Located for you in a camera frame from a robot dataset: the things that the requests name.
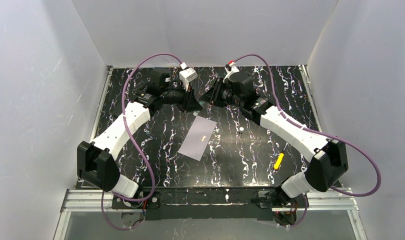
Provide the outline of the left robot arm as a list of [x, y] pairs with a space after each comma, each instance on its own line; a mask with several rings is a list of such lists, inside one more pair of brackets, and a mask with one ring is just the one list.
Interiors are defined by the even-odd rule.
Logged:
[[180, 111], [200, 111], [191, 81], [197, 72], [188, 67], [179, 72], [174, 83], [167, 68], [156, 67], [149, 73], [148, 82], [129, 97], [120, 116], [99, 136], [90, 142], [82, 141], [77, 147], [77, 176], [104, 192], [138, 202], [139, 184], [120, 173], [116, 159], [121, 149], [142, 125], [164, 105], [176, 105]]

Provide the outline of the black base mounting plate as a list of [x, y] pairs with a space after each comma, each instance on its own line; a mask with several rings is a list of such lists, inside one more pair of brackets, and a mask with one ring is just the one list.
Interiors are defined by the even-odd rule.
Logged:
[[113, 196], [111, 209], [140, 213], [147, 221], [169, 219], [256, 219], [297, 223], [307, 198], [288, 198], [275, 187], [157, 187], [143, 203]]

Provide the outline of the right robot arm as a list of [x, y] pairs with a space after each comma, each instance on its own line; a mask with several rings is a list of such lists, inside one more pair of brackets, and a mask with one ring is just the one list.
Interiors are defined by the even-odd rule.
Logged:
[[345, 143], [315, 134], [277, 109], [275, 103], [257, 94], [250, 77], [218, 78], [200, 100], [216, 107], [235, 106], [248, 120], [273, 132], [298, 150], [309, 162], [306, 170], [284, 180], [270, 199], [288, 201], [313, 190], [326, 192], [348, 170]]

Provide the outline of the yellow handled screwdriver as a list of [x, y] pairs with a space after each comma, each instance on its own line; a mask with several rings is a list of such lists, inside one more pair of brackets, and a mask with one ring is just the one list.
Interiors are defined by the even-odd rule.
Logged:
[[277, 170], [280, 169], [281, 164], [282, 164], [282, 161], [283, 161], [284, 156], [285, 156], [285, 151], [286, 151], [287, 146], [288, 146], [288, 143], [285, 144], [284, 148], [283, 148], [282, 151], [279, 153], [278, 158], [277, 158], [276, 162], [275, 162], [274, 165], [273, 165], [273, 170], [274, 170], [274, 171], [277, 171]]

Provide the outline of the aluminium frame rail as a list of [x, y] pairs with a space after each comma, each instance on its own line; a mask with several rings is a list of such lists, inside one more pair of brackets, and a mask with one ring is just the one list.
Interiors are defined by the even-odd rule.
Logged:
[[[146, 126], [137, 139], [153, 148], [157, 187], [274, 187], [285, 177], [303, 170], [306, 161], [287, 146], [279, 170], [274, 164], [286, 143], [245, 120], [235, 108], [203, 105], [199, 113], [217, 123], [200, 161], [179, 154], [193, 123], [189, 115], [166, 112], [166, 127]], [[310, 192], [309, 207], [298, 213], [299, 225], [287, 230], [273, 220], [162, 219], [146, 220], [132, 231], [117, 226], [132, 225], [138, 213], [111, 208], [113, 195], [102, 193], [79, 180], [68, 190], [55, 238], [57, 240], [362, 240], [365, 239], [356, 199], [350, 188]]]

